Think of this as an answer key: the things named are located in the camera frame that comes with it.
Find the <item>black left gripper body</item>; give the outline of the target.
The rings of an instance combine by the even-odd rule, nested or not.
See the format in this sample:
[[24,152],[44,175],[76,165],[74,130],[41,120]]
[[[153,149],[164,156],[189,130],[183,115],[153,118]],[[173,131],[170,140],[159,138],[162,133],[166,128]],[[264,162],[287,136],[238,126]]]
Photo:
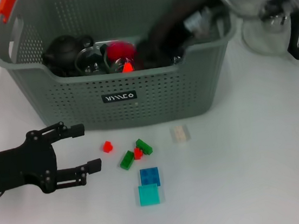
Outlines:
[[0,152],[0,193],[27,184],[52,193],[57,188],[56,172],[51,143],[39,131],[28,132],[22,145]]

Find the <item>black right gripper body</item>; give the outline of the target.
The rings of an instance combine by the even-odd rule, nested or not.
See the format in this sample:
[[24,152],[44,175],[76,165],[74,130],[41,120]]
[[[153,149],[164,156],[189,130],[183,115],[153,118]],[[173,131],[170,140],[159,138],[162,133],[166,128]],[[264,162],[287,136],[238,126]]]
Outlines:
[[176,0],[136,45],[138,68],[168,66],[185,43],[208,35],[224,14],[221,0]]

